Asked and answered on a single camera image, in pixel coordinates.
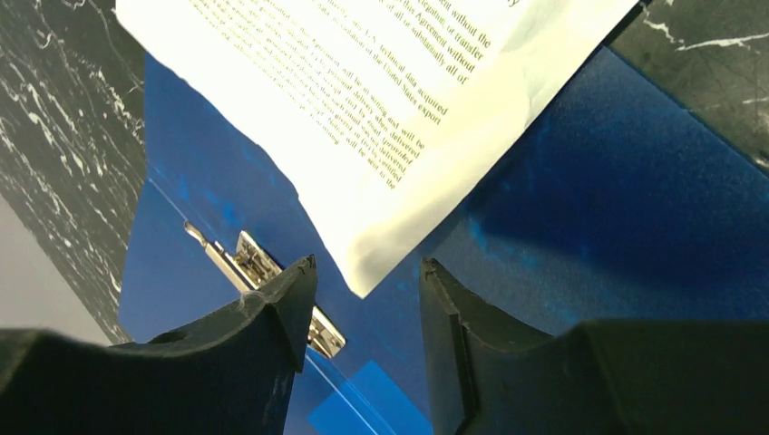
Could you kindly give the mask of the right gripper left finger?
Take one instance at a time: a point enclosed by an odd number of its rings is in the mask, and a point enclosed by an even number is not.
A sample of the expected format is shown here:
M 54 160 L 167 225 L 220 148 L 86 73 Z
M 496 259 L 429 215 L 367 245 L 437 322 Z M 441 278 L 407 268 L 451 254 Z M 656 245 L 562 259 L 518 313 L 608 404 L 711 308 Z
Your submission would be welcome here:
M 1 332 L 4 434 L 280 434 L 303 370 L 316 261 L 147 343 Z

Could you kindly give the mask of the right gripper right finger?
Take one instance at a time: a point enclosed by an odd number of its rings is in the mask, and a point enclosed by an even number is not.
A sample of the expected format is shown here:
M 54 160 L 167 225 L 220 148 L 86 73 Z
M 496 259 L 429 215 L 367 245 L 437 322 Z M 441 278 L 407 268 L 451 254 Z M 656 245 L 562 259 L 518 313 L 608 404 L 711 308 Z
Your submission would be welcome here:
M 426 259 L 437 434 L 765 434 L 765 321 L 598 319 L 550 335 Z

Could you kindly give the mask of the blue plastic folder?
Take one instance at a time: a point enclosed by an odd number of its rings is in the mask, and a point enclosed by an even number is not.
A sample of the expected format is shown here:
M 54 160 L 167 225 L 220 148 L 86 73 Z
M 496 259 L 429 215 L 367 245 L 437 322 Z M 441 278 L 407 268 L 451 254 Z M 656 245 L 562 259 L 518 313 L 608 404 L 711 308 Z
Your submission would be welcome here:
M 550 334 L 592 318 L 765 319 L 768 178 L 607 48 L 597 51 L 460 205 L 366 298 L 347 287 L 292 183 L 152 57 L 147 178 L 118 319 L 145 342 L 235 300 L 183 228 L 278 263 L 313 256 L 317 301 L 346 339 L 308 352 L 289 434 L 428 434 L 423 258 Z

